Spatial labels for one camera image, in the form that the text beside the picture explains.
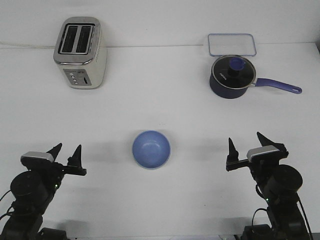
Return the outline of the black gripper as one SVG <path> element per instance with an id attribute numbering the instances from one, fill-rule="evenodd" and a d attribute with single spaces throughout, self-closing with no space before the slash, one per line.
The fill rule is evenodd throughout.
<path id="1" fill-rule="evenodd" d="M 85 176 L 87 170 L 82 167 L 82 145 L 79 144 L 72 156 L 67 159 L 67 165 L 55 162 L 63 144 L 58 143 L 46 153 L 48 160 L 27 159 L 22 165 L 30 171 L 36 171 L 44 179 L 45 185 L 59 187 L 65 175 Z"/>
<path id="2" fill-rule="evenodd" d="M 288 157 L 288 151 L 283 143 L 275 143 L 260 132 L 257 132 L 256 135 L 262 147 L 273 146 L 279 149 L 279 151 L 254 157 L 252 162 L 249 162 L 247 157 L 246 159 L 239 160 L 239 152 L 236 150 L 232 139 L 229 137 L 228 155 L 226 158 L 226 170 L 228 172 L 248 167 L 255 180 L 259 178 L 265 179 L 271 174 L 271 171 L 279 165 L 281 159 Z"/>

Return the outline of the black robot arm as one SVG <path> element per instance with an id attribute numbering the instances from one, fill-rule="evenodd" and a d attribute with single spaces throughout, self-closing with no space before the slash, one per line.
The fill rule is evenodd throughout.
<path id="1" fill-rule="evenodd" d="M 289 152 L 283 143 L 273 142 L 260 132 L 261 144 L 239 160 L 233 141 L 228 141 L 226 170 L 247 167 L 256 182 L 256 193 L 265 200 L 270 224 L 251 223 L 244 227 L 240 240 L 311 240 L 312 231 L 298 195 L 303 184 L 301 174 L 292 166 L 280 164 Z"/>
<path id="2" fill-rule="evenodd" d="M 20 157 L 26 171 L 10 184 L 15 200 L 2 217 L 9 217 L 0 234 L 2 240 L 66 240 L 64 230 L 42 227 L 43 215 L 65 175 L 85 176 L 82 146 L 63 165 L 56 161 L 62 143 L 47 152 L 29 151 Z"/>

